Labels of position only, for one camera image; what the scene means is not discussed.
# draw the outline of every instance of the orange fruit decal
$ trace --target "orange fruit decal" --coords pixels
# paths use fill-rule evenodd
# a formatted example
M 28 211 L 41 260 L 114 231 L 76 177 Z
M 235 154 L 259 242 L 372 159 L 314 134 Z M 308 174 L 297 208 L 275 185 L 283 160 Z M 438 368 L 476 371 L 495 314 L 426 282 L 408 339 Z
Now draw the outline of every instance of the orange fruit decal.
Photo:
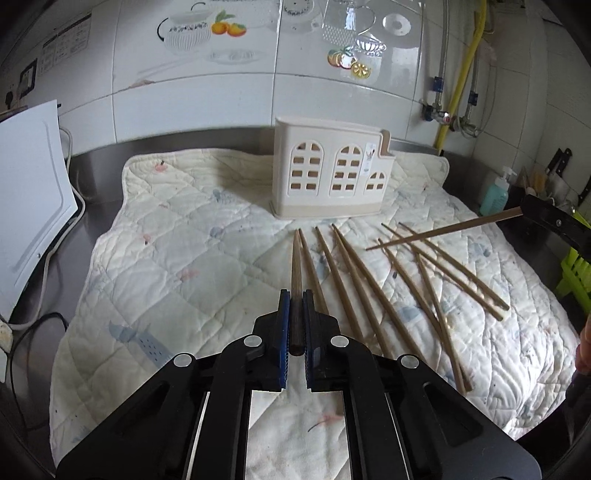
M 227 22 L 215 22 L 212 25 L 212 33 L 216 35 L 223 35 L 228 31 L 228 23 Z
M 231 37 L 241 37 L 246 33 L 246 27 L 238 23 L 233 23 L 228 28 L 228 35 Z

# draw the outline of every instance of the quilted mat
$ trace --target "quilted mat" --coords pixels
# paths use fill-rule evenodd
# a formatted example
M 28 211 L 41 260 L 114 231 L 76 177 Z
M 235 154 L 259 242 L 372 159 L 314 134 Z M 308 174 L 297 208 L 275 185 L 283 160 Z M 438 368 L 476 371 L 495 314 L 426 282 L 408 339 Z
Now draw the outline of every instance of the quilted mat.
M 361 254 L 429 365 L 453 385 L 449 359 L 402 278 L 381 251 L 363 250 L 378 237 L 387 238 L 381 222 L 426 231 L 474 218 L 441 187 L 448 170 L 444 158 L 398 153 L 377 215 L 285 221 L 273 217 L 269 206 L 271 157 L 190 150 L 131 158 L 122 173 L 123 206 L 96 242 L 76 315 L 53 366 L 56 464 L 173 355 L 220 352 L 250 333 L 258 316 L 276 310 L 280 289 L 290 288 L 297 228 L 313 250 L 330 313 L 342 332 L 351 335 L 313 234 L 316 225 L 342 270 L 366 344 L 381 353 L 336 248 L 332 222 Z M 454 283 L 429 271 L 473 386 L 468 399 L 518 438 L 564 399 L 577 336 L 554 295 L 496 225 L 434 241 L 511 306 L 499 322 Z M 394 251 L 421 285 L 411 253 L 404 246 Z M 374 310 L 393 353 L 405 353 L 377 301 Z M 308 392 L 302 358 L 290 357 L 288 388 L 253 395 L 248 478 L 347 478 L 339 411 L 339 394 Z

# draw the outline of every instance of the electrical cable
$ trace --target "electrical cable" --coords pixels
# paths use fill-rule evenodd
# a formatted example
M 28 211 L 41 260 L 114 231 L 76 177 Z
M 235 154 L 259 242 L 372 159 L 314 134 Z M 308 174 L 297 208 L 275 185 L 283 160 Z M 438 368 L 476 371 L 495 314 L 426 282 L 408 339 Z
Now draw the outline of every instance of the electrical cable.
M 60 130 L 62 130 L 67 135 L 67 137 L 69 139 L 68 156 L 66 159 L 66 171 L 68 172 L 68 175 L 69 175 L 70 174 L 70 162 L 72 160 L 72 133 L 70 133 L 70 131 L 64 127 L 60 127 Z M 32 320 L 30 320 L 27 323 L 16 323 L 16 324 L 9 323 L 8 326 L 14 331 L 28 329 L 29 327 L 34 325 L 35 322 L 37 321 L 37 319 L 39 318 L 39 315 L 41 313 L 41 306 L 43 305 L 43 297 L 45 296 L 45 289 L 47 287 L 47 273 L 49 271 L 49 262 L 50 262 L 52 256 L 56 253 L 57 249 L 60 248 L 61 243 L 65 240 L 65 238 L 72 231 L 72 229 L 78 224 L 78 222 L 80 222 L 82 216 L 84 215 L 84 213 L 86 211 L 86 202 L 84 201 L 84 198 L 82 198 L 82 195 L 80 195 L 80 193 L 78 193 L 78 191 L 74 188 L 74 185 L 70 184 L 70 187 L 72 188 L 72 192 L 74 193 L 74 195 L 76 196 L 76 198 L 78 198 L 78 201 L 80 202 L 80 205 L 81 205 L 80 213 L 74 219 L 74 221 L 68 226 L 68 228 L 66 228 L 66 230 L 64 230 L 64 232 L 59 237 L 59 239 L 57 240 L 57 242 L 55 243 L 53 248 L 51 250 L 49 250 L 49 252 L 47 253 L 47 256 L 45 257 L 45 264 L 43 266 L 43 277 L 41 279 L 41 293 L 39 294 L 39 301 L 37 303 L 37 308 L 35 309 L 35 313 L 33 314 Z
M 36 424 L 33 427 L 28 427 L 27 426 L 27 421 L 25 419 L 24 413 L 22 412 L 22 408 L 21 405 L 18 401 L 18 397 L 17 397 L 17 392 L 14 388 L 14 375 L 13 375 L 13 364 L 14 364 L 14 355 L 17 352 L 17 348 L 18 346 L 21 344 L 21 342 L 25 339 L 25 337 L 31 333 L 34 332 L 38 327 L 40 327 L 44 322 L 46 322 L 47 320 L 53 319 L 53 318 L 59 318 L 64 326 L 64 331 L 68 329 L 68 324 L 66 322 L 66 319 L 61 315 L 61 313 L 59 312 L 51 312 L 51 313 L 46 313 L 44 316 L 40 317 L 38 319 L 37 322 L 35 322 L 33 325 L 31 325 L 27 330 L 24 331 L 24 333 L 14 342 L 14 345 L 12 346 L 12 350 L 10 352 L 10 359 L 8 360 L 8 371 L 10 373 L 10 386 L 12 389 L 12 396 L 14 398 L 14 403 L 17 406 L 17 411 L 18 411 L 18 416 L 21 419 L 21 423 L 24 429 L 24 433 L 25 433 L 25 441 L 28 440 L 28 433 L 32 432 L 33 430 L 38 430 L 39 428 L 45 426 L 46 423 L 48 423 L 48 421 L 44 421 L 42 424 Z

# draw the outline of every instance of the white tile wall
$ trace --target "white tile wall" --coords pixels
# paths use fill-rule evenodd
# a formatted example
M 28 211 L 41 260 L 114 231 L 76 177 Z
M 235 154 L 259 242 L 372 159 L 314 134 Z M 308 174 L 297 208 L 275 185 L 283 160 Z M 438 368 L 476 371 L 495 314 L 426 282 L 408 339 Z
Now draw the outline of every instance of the white tile wall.
M 211 10 L 206 17 L 210 27 L 221 2 L 204 2 Z M 439 70 L 441 0 L 369 0 L 365 9 L 357 9 L 360 22 L 362 11 L 375 14 L 367 36 L 387 47 L 382 57 L 365 59 L 372 67 L 365 80 L 352 78 L 349 71 L 327 61 L 334 45 L 322 35 L 326 0 L 297 2 L 294 8 L 305 11 L 290 15 L 283 10 L 280 22 L 275 0 L 226 0 L 223 4 L 227 14 L 235 15 L 227 20 L 245 24 L 246 33 L 240 37 L 211 33 L 182 53 L 175 51 L 168 36 L 167 41 L 159 38 L 157 27 L 167 19 L 160 33 L 168 34 L 173 23 L 180 21 L 178 16 L 189 13 L 185 0 L 58 0 L 17 49 L 19 55 L 11 60 L 15 67 L 0 79 L 0 94 L 4 97 L 6 88 L 18 83 L 18 73 L 39 56 L 52 28 L 94 7 L 86 51 L 38 77 L 35 90 L 23 102 L 35 105 L 57 98 L 62 103 L 60 118 L 78 131 L 75 136 L 83 137 L 74 139 L 78 153 L 173 131 L 269 125 L 273 99 L 277 112 L 365 122 L 389 128 L 398 138 L 433 144 L 437 125 L 419 121 L 417 102 L 433 101 L 428 89 Z M 479 5 L 480 0 L 450 0 L 444 104 L 452 95 L 472 39 Z M 480 120 L 486 103 L 488 64 L 489 60 L 481 62 L 474 121 Z M 468 90 L 463 93 L 460 114 Z M 114 124 L 108 120 L 109 113 Z M 85 122 L 85 115 L 104 121 L 94 128 L 94 119 Z M 450 132 L 444 145 L 447 151 L 468 156 L 474 146 L 474 140 L 458 132 Z
M 279 115 L 301 115 L 356 122 L 385 128 L 392 137 L 404 138 L 412 103 L 391 93 L 350 83 L 278 74 L 273 119 Z
M 548 164 L 556 149 L 570 148 L 573 156 L 563 178 L 571 187 L 570 196 L 579 194 L 591 176 L 591 67 L 576 43 L 561 26 L 545 23 L 548 48 L 548 96 L 544 133 L 536 156 Z M 591 200 L 579 209 L 591 218 Z
M 113 45 L 120 4 L 121 0 L 107 0 L 92 10 L 87 47 L 44 74 L 38 71 L 35 88 L 23 98 L 23 104 L 35 106 L 57 99 L 61 104 L 58 112 L 66 113 L 112 93 Z M 8 75 L 11 85 L 18 86 L 20 72 L 39 58 L 41 49 L 42 44 L 37 44 L 16 64 Z
M 477 158 L 498 174 L 503 173 L 503 166 L 513 166 L 516 155 L 517 148 L 486 132 L 478 137 L 474 149 L 474 158 Z
M 548 105 L 544 134 L 536 160 L 547 165 L 558 148 L 570 148 L 573 152 L 563 178 L 572 189 L 580 193 L 591 176 L 591 129 L 562 110 Z
M 530 79 L 523 73 L 497 67 L 495 107 L 485 132 L 513 147 L 519 146 Z
M 199 75 L 273 73 L 277 3 L 206 0 L 204 4 L 191 13 L 191 4 L 184 0 L 123 0 L 115 43 L 113 90 Z M 222 11 L 234 15 L 227 22 L 246 27 L 244 35 L 212 33 L 212 24 Z M 187 24 L 204 28 L 173 37 L 172 28 Z
M 497 65 L 529 75 L 531 36 L 525 11 L 521 14 L 497 13 L 495 22 L 492 46 L 496 50 Z
M 116 142 L 113 123 L 113 97 L 86 103 L 59 116 L 60 126 L 73 137 L 72 154 L 79 155 Z
M 123 90 L 113 95 L 116 139 L 269 126 L 272 94 L 270 73 L 206 75 Z
M 548 104 L 591 128 L 591 66 L 571 57 L 548 53 Z

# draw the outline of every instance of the chopstick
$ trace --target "chopstick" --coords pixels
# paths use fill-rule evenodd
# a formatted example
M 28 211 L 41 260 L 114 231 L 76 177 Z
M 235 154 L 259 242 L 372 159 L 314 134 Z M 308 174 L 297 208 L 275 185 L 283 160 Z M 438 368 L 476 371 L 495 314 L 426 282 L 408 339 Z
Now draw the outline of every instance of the chopstick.
M 520 215 L 523 215 L 523 213 L 521 212 L 521 207 L 514 207 L 509 210 L 503 210 L 502 212 L 495 213 L 494 215 L 473 218 L 472 220 L 467 220 L 466 222 L 455 223 L 454 225 L 447 225 L 441 228 L 436 228 L 435 230 L 430 230 L 428 232 L 418 233 L 416 235 L 406 237 L 401 236 L 398 240 L 392 240 L 391 242 L 386 242 L 382 245 L 374 245 L 372 247 L 367 247 L 366 250 L 376 250 L 378 248 L 393 247 L 394 245 L 399 244 L 407 244 L 409 242 L 414 242 L 416 240 L 423 240 L 424 238 L 431 238 L 433 236 L 445 235 L 446 233 L 458 232 L 460 230 L 465 230 L 467 228 L 486 225 L 487 223 L 500 222 L 501 220 L 507 220 L 509 218 L 518 217 Z
M 304 354 L 304 322 L 302 320 L 301 295 L 301 262 L 300 262 L 300 234 L 294 233 L 293 250 L 291 252 L 291 301 L 290 301 L 290 354 L 300 356 Z
M 318 227 L 315 227 L 316 234 L 318 235 L 318 240 L 320 241 L 320 245 L 322 246 L 322 250 L 324 251 L 324 255 L 326 256 L 326 260 L 329 263 L 330 272 L 333 275 L 333 279 L 335 281 L 336 289 L 339 293 L 339 298 L 341 303 L 343 304 L 343 308 L 345 309 L 345 315 L 349 321 L 349 326 L 353 332 L 353 336 L 363 343 L 363 334 L 361 333 L 361 328 L 359 327 L 359 322 L 357 320 L 357 315 L 355 315 L 355 311 L 353 310 L 353 306 L 349 300 L 349 296 L 347 295 L 347 291 L 345 290 L 345 285 L 343 284 L 343 280 L 340 277 L 339 270 L 336 268 L 335 259 L 333 258 L 332 254 L 330 253 L 328 245 L 324 241 L 324 237 L 320 232 Z
M 380 244 L 384 244 L 384 242 L 382 242 L 381 239 L 379 239 L 378 242 Z M 402 280 L 406 283 L 408 289 L 410 290 L 410 293 L 413 295 L 418 305 L 425 312 L 425 315 L 427 315 L 427 318 L 429 319 L 429 322 L 431 322 L 431 325 L 433 326 L 433 329 L 435 330 L 437 336 L 441 338 L 441 327 L 439 326 L 439 322 L 437 321 L 435 315 L 431 311 L 431 308 L 429 308 L 429 305 L 419 292 L 417 286 L 414 284 L 413 279 L 410 277 L 410 275 L 398 261 L 398 258 L 394 256 L 394 254 L 389 248 L 384 248 L 384 253 L 386 253 L 386 256 L 390 260 L 390 263 L 396 269 L 398 274 L 402 277 Z
M 412 353 L 413 355 L 415 355 L 416 357 L 421 359 L 423 362 L 427 363 L 423 353 L 421 352 L 421 349 L 418 347 L 416 342 L 413 340 L 413 337 L 411 337 L 410 333 L 408 333 L 408 330 L 406 329 L 406 327 L 402 323 L 402 320 L 398 316 L 398 313 L 396 313 L 396 310 L 394 310 L 394 307 L 392 306 L 392 304 L 388 300 L 386 294 L 382 291 L 382 288 L 378 285 L 378 282 L 376 282 L 375 279 L 373 278 L 369 269 L 365 266 L 365 264 L 363 263 L 361 258 L 359 258 L 359 255 L 355 252 L 355 250 L 353 249 L 351 244 L 345 239 L 345 237 L 340 232 L 338 227 L 335 224 L 333 224 L 332 227 L 333 227 L 333 229 L 335 229 L 336 234 L 339 236 L 340 240 L 343 242 L 343 245 L 345 246 L 347 252 L 349 253 L 350 258 L 357 265 L 357 267 L 361 270 L 361 273 L 363 273 L 363 275 L 365 276 L 365 279 L 368 281 L 369 286 L 374 291 L 374 294 L 377 296 L 378 300 L 382 304 L 382 307 L 388 313 L 390 320 L 392 321 L 392 323 L 396 327 L 398 333 L 400 334 L 400 336 L 402 337 L 404 342 L 407 344 L 407 346 L 410 350 L 410 353 Z
M 324 298 L 324 294 L 322 293 L 322 287 L 320 286 L 320 280 L 318 280 L 318 273 L 316 273 L 316 268 L 314 267 L 312 255 L 310 255 L 308 242 L 306 242 L 304 232 L 301 231 L 301 228 L 298 229 L 298 232 L 300 234 L 302 250 L 304 252 L 304 264 L 306 265 L 308 276 L 312 280 L 312 291 L 314 292 L 314 306 L 316 307 L 316 310 L 318 312 L 329 315 L 329 308 L 326 306 L 326 299 Z
M 445 317 L 443 316 L 443 311 L 441 310 L 441 304 L 439 303 L 439 299 L 437 298 L 437 294 L 435 293 L 433 284 L 429 279 L 429 275 L 423 263 L 423 259 L 421 259 L 421 255 L 417 252 L 414 252 L 414 258 L 418 264 L 418 270 L 421 273 L 421 277 L 423 278 L 423 283 L 427 287 L 427 292 L 431 297 L 431 302 L 433 303 L 435 311 L 437 312 L 437 318 L 439 319 L 439 325 L 441 326 L 441 342 L 443 343 L 445 351 L 447 352 L 447 355 L 449 356 L 450 362 L 452 364 L 453 378 L 456 381 L 457 390 L 459 393 L 461 393 L 461 395 L 466 396 L 466 386 L 464 384 L 465 373 L 463 372 L 462 367 L 460 366 L 460 362 L 457 358 L 456 349 L 453 347 L 452 339 L 449 333 L 449 327 L 447 325 Z
M 399 233 L 396 232 L 392 232 L 394 235 L 396 235 L 399 238 L 403 238 Z M 491 307 L 489 304 L 487 304 L 487 302 L 484 301 L 483 298 L 481 298 L 478 293 L 476 293 L 474 290 L 472 290 L 461 278 L 459 278 L 457 275 L 454 275 L 452 272 L 450 272 L 450 270 L 448 268 L 446 268 L 445 266 L 441 265 L 437 260 L 435 260 L 431 255 L 429 255 L 428 253 L 426 253 L 425 251 L 423 251 L 422 249 L 420 249 L 419 247 L 416 247 L 415 245 L 409 245 L 409 247 L 411 248 L 411 250 L 413 251 L 417 251 L 418 253 L 420 253 L 424 258 L 426 258 L 427 260 L 429 260 L 433 265 L 435 265 L 439 270 L 441 270 L 443 273 L 445 273 L 445 275 L 447 275 L 449 278 L 451 278 L 455 283 L 457 283 L 457 285 L 468 295 L 470 295 L 474 300 L 476 300 L 487 312 L 489 312 L 494 318 L 496 318 L 498 321 L 501 321 L 503 319 L 503 315 L 501 315 L 499 312 L 497 312 L 493 307 Z
M 417 235 L 417 233 L 410 228 L 409 226 L 401 223 L 400 225 L 402 225 L 406 230 L 408 230 L 409 232 L 411 232 L 414 235 Z M 386 228 L 388 231 L 395 233 L 394 230 L 392 230 L 388 225 L 386 225 L 385 223 L 382 223 L 382 226 L 384 228 Z M 425 244 L 427 244 L 428 246 L 430 246 L 432 249 L 434 249 L 437 253 L 439 253 L 443 258 L 445 258 L 449 263 L 451 263 L 454 267 L 456 267 L 460 272 L 462 272 L 465 276 L 467 276 L 470 280 L 472 280 L 476 285 L 478 285 L 480 287 L 480 289 L 486 294 L 488 295 L 497 305 L 499 305 L 500 307 L 502 307 L 504 310 L 509 310 L 509 306 L 504 302 L 504 300 L 499 297 L 487 284 L 485 284 L 480 278 L 478 278 L 476 275 L 474 275 L 474 273 L 472 273 L 470 270 L 468 270 L 464 265 L 462 265 L 460 262 L 458 262 L 455 258 L 453 258 L 450 254 L 448 254 L 443 248 L 438 247 L 437 245 L 435 245 L 433 242 L 427 240 L 427 239 L 423 239 L 423 242 Z
M 392 355 L 392 352 L 390 351 L 386 339 L 384 338 L 384 334 L 382 333 L 382 328 L 380 327 L 378 319 L 375 316 L 374 309 L 372 308 L 371 303 L 369 302 L 369 297 L 363 289 L 363 285 L 361 284 L 361 279 L 359 278 L 359 274 L 357 273 L 356 267 L 355 265 L 353 265 L 353 262 L 349 258 L 349 254 L 347 253 L 347 250 L 343 245 L 343 242 L 341 241 L 340 237 L 336 237 L 336 242 L 339 246 L 340 254 L 343 257 L 345 264 L 347 265 L 347 269 L 349 270 L 351 279 L 353 280 L 353 285 L 355 286 L 355 290 L 357 291 L 357 295 L 359 297 L 359 300 L 361 301 L 361 305 L 363 305 L 365 314 L 367 315 L 369 323 L 375 333 L 375 337 L 378 340 L 379 347 L 381 348 L 382 353 L 386 358 L 393 359 L 394 357 Z

